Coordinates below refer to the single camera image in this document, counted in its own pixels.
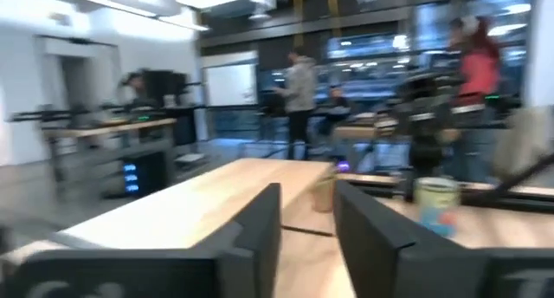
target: white wall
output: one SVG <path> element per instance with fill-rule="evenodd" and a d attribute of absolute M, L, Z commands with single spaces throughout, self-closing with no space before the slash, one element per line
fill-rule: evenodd
<path fill-rule="evenodd" d="M 525 104 L 530 107 L 554 105 L 554 0 L 535 0 L 531 15 Z"/>
<path fill-rule="evenodd" d="M 57 25 L 47 18 L 49 12 L 72 16 L 73 26 Z M 192 18 L 192 12 L 184 15 Z M 37 54 L 35 35 L 80 36 L 119 46 L 122 72 L 137 68 L 172 69 L 198 77 L 195 33 L 189 29 L 131 16 L 114 10 L 97 10 L 89 16 L 77 13 L 69 3 L 54 0 L 0 0 L 0 89 L 3 90 L 3 116 L 34 110 L 42 104 L 54 103 L 45 91 L 42 55 Z M 100 48 L 108 53 L 109 47 Z M 98 101 L 116 97 L 118 76 L 113 72 L 112 56 L 102 56 L 95 65 L 94 85 L 99 89 Z M 191 99 L 201 98 L 194 94 Z M 0 139 L 8 135 L 9 143 L 0 145 L 0 165 L 3 153 L 10 164 L 24 164 L 47 157 L 42 139 L 32 122 L 1 123 Z"/>

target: woman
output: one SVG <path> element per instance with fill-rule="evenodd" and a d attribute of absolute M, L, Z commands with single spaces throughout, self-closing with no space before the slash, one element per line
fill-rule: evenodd
<path fill-rule="evenodd" d="M 461 86 L 458 106 L 485 103 L 485 96 L 496 90 L 499 81 L 500 52 L 488 36 L 484 17 L 466 16 L 451 22 L 450 47 L 462 53 L 461 73 L 466 82 Z M 492 119 L 493 111 L 485 109 L 482 121 Z M 486 182 L 489 169 L 486 155 L 492 144 L 487 130 L 470 129 L 461 133 L 453 144 L 453 157 L 447 174 L 459 181 Z"/>

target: man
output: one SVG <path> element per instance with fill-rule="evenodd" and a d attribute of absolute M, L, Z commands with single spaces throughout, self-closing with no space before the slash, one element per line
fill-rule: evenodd
<path fill-rule="evenodd" d="M 288 159 L 294 159 L 294 142 L 304 141 L 304 160 L 308 160 L 310 140 L 308 138 L 308 121 L 315 108 L 315 88 L 317 73 L 315 60 L 306 56 L 301 48 L 288 54 L 293 63 L 287 72 L 287 88 L 274 88 L 274 91 L 285 98 L 285 110 L 288 114 Z"/>
<path fill-rule="evenodd" d="M 350 110 L 350 105 L 348 100 L 343 96 L 342 89 L 336 85 L 331 86 L 329 110 L 325 118 L 319 123 L 318 133 L 324 137 L 329 137 L 334 126 L 350 116 Z"/>
<path fill-rule="evenodd" d="M 131 87 L 134 92 L 133 105 L 149 105 L 152 107 L 157 105 L 155 100 L 149 99 L 147 96 L 148 93 L 146 92 L 145 80 L 142 73 L 130 73 L 125 81 L 125 85 Z"/>

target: whiteboard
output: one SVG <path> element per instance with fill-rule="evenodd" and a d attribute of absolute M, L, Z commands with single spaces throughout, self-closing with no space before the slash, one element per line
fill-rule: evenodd
<path fill-rule="evenodd" d="M 206 68 L 204 77 L 211 107 L 257 104 L 254 64 Z"/>

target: black pants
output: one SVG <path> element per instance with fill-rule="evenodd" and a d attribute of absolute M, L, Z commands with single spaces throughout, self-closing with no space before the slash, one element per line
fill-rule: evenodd
<path fill-rule="evenodd" d="M 294 159 L 294 142 L 304 141 L 304 156 L 308 160 L 310 140 L 308 139 L 308 121 L 312 111 L 291 112 L 288 114 L 288 154 L 287 159 Z"/>

